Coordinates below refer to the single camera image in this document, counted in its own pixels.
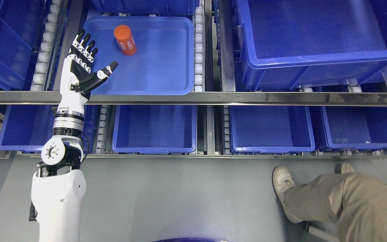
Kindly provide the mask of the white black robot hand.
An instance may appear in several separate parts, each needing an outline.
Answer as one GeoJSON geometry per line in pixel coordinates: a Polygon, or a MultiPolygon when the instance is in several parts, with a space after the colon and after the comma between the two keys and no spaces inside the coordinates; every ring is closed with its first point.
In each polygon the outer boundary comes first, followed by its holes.
{"type": "Polygon", "coordinates": [[[98,48],[95,48],[91,34],[86,33],[84,29],[79,31],[63,60],[59,109],[79,111],[90,100],[91,92],[113,74],[119,64],[117,61],[98,71],[92,71],[97,53],[98,48]]]}

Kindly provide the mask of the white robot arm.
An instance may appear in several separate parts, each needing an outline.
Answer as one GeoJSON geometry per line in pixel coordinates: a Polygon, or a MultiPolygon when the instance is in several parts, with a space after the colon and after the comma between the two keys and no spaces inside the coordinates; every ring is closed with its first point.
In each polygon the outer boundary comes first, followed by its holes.
{"type": "Polygon", "coordinates": [[[53,135],[42,148],[31,186],[40,242],[80,241],[81,204],[87,187],[80,170],[84,121],[83,107],[60,104],[53,135]]]}

